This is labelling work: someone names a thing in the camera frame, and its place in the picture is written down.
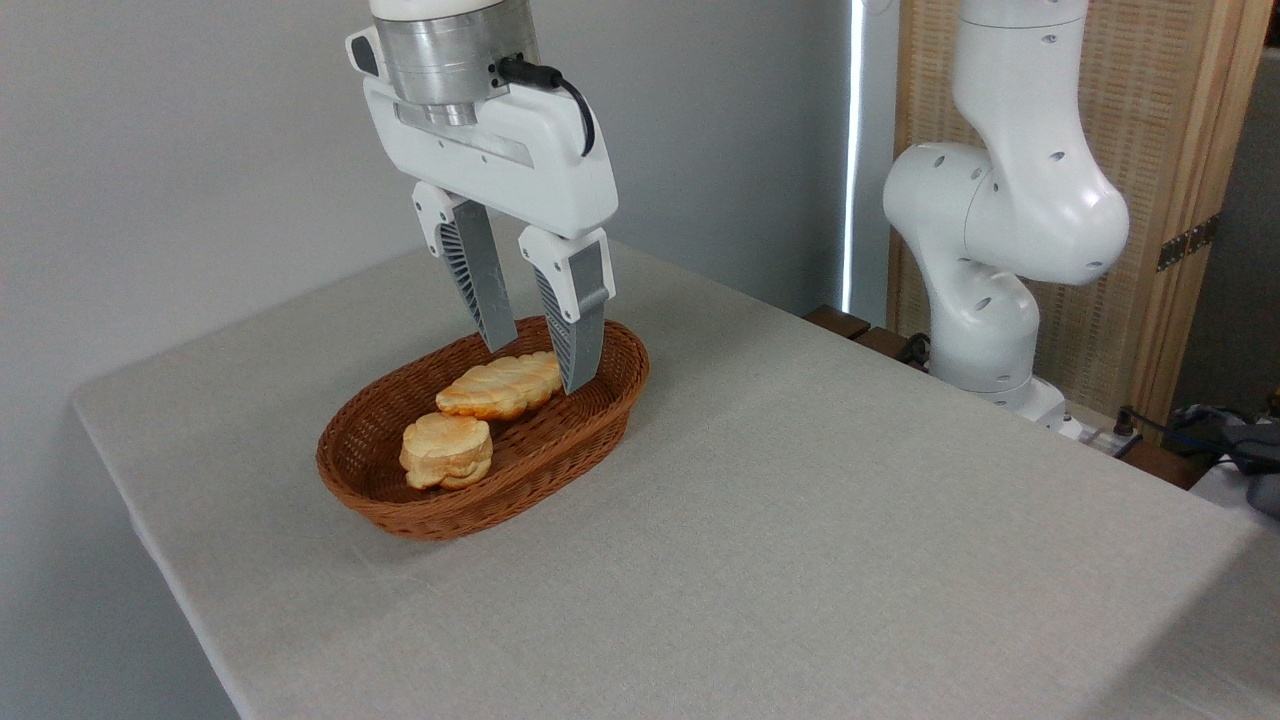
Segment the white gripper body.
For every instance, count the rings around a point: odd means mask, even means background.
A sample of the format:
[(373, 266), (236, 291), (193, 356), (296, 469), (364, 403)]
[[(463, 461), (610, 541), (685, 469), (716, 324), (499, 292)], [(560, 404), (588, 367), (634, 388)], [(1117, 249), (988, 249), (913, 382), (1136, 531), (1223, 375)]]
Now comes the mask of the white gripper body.
[(401, 172), (576, 240), (607, 223), (618, 195), (605, 141), (585, 97), (554, 68), (518, 56), (483, 69), (504, 81), (470, 126), (444, 126), (399, 99), (378, 31), (347, 38), (378, 136)]

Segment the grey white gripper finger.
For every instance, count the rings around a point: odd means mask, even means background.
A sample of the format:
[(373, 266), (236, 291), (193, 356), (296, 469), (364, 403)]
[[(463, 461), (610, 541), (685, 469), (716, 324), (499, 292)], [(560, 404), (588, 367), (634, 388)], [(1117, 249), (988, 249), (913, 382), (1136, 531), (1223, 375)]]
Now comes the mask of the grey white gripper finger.
[(605, 302), (616, 296), (607, 233), (567, 240), (529, 225), (518, 245), (535, 270), (563, 391), (571, 395), (596, 374)]
[(419, 182), (412, 193), (430, 254), (442, 259), (477, 332), (493, 352), (518, 332), (485, 206)]

